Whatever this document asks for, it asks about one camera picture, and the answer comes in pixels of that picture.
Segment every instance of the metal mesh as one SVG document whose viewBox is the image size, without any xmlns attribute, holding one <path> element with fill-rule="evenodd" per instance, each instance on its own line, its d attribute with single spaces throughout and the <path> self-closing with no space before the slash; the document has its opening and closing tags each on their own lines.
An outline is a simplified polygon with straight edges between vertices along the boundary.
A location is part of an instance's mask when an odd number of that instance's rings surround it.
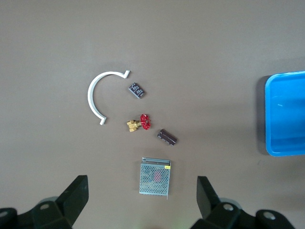
<svg viewBox="0 0 305 229">
<path fill-rule="evenodd" d="M 170 169 L 160 165 L 141 164 L 140 193 L 149 195 L 168 195 Z"/>
</svg>

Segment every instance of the screw hole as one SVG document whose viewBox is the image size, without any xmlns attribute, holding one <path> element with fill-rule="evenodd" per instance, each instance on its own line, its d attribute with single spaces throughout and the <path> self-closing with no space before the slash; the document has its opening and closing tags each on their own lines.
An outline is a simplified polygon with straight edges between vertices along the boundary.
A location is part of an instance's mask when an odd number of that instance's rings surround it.
<svg viewBox="0 0 305 229">
<path fill-rule="evenodd" d="M 43 204 L 40 206 L 40 210 L 45 210 L 47 208 L 49 208 L 49 204 Z"/>
<path fill-rule="evenodd" d="M 4 212 L 0 213 L 0 218 L 1 218 L 1 217 L 5 217 L 7 214 L 8 214 L 7 211 L 4 211 Z"/>
</svg>

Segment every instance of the black electronic component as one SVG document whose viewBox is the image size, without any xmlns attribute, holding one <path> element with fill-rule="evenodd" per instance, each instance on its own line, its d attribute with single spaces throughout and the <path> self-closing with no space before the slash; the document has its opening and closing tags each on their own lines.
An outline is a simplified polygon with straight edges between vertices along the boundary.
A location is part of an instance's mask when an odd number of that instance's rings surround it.
<svg viewBox="0 0 305 229">
<path fill-rule="evenodd" d="M 133 83 L 129 87 L 129 91 L 131 91 L 138 99 L 141 99 L 145 94 L 145 91 L 137 83 Z"/>
<path fill-rule="evenodd" d="M 174 146 L 177 142 L 177 138 L 172 136 L 170 133 L 168 133 L 166 130 L 162 129 L 158 133 L 158 138 L 162 139 L 163 141 L 167 142 L 171 146 Z"/>
</svg>

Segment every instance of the red handwheel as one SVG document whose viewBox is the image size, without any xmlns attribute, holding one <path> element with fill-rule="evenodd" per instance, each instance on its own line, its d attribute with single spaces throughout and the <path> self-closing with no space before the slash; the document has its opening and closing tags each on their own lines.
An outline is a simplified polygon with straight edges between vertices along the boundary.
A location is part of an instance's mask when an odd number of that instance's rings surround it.
<svg viewBox="0 0 305 229">
<path fill-rule="evenodd" d="M 141 115 L 141 125 L 144 130 L 148 130 L 151 127 L 151 121 L 149 120 L 149 116 L 147 114 Z"/>
</svg>

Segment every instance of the blue tray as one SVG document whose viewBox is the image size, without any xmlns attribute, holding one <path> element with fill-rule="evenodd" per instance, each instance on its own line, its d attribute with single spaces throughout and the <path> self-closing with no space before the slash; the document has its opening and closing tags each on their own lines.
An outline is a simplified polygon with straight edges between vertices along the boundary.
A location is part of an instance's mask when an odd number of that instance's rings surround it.
<svg viewBox="0 0 305 229">
<path fill-rule="evenodd" d="M 271 76 L 265 86 L 265 106 L 267 152 L 305 154 L 305 71 Z"/>
</svg>

